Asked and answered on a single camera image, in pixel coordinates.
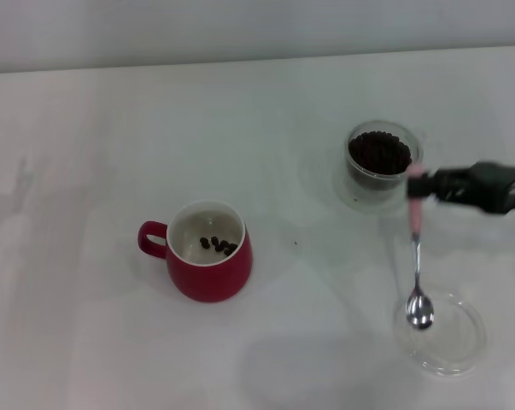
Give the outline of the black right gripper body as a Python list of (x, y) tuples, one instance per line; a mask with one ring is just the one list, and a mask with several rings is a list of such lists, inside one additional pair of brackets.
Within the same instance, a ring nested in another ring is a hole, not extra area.
[(486, 214), (515, 210), (515, 166), (478, 162), (464, 168), (441, 168), (435, 181), (439, 202), (478, 208)]

